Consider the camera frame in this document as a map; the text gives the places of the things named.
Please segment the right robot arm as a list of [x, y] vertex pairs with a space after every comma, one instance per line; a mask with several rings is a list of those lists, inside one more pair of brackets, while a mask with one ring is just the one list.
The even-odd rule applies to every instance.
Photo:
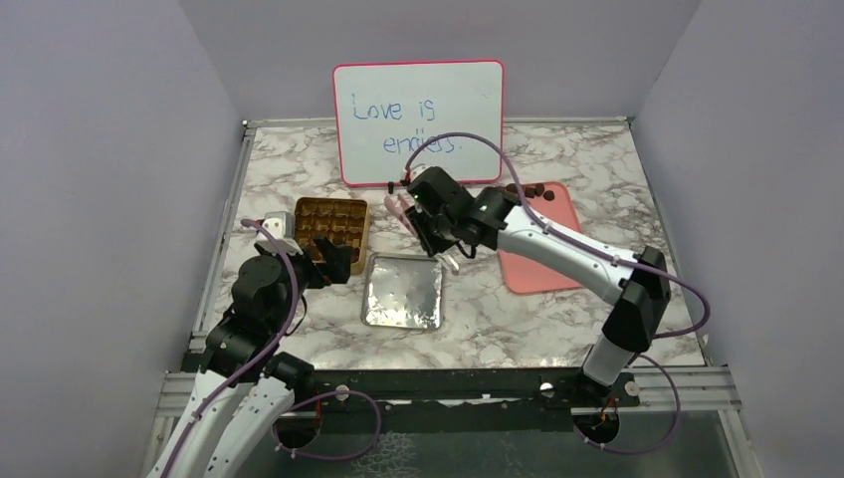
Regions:
[[671, 300], [665, 255], [610, 247], [535, 212], [514, 193], [486, 187], [474, 195], [438, 166], [413, 168], [406, 182], [413, 205], [404, 214], [435, 256], [478, 247], [540, 263], [611, 306], [601, 334], [574, 379], [576, 396], [597, 405], [609, 397], [626, 365], [646, 352]]

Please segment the pink silicone tongs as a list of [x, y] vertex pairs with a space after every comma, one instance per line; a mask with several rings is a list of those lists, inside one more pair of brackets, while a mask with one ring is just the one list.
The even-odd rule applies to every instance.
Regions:
[[[405, 211], [407, 209], [412, 208], [412, 205], [406, 199], [406, 197], [402, 194], [388, 194], [384, 197], [383, 204], [386, 207], [387, 211], [392, 216], [394, 216], [418, 242], [420, 242], [416, 230], [413, 228], [412, 224], [410, 223], [408, 217], [405, 214]], [[449, 253], [438, 253], [435, 254], [433, 258], [436, 259], [441, 265], [445, 266], [453, 275], [457, 276], [460, 274], [460, 266], [457, 260]]]

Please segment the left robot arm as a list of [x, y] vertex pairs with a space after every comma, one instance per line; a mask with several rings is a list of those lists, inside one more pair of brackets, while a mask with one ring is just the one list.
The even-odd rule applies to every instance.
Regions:
[[289, 408], [312, 399], [313, 366], [278, 350], [303, 293], [344, 284], [354, 250], [315, 239], [322, 255], [260, 248], [231, 288], [232, 304], [208, 333], [187, 404], [151, 477], [232, 477]]

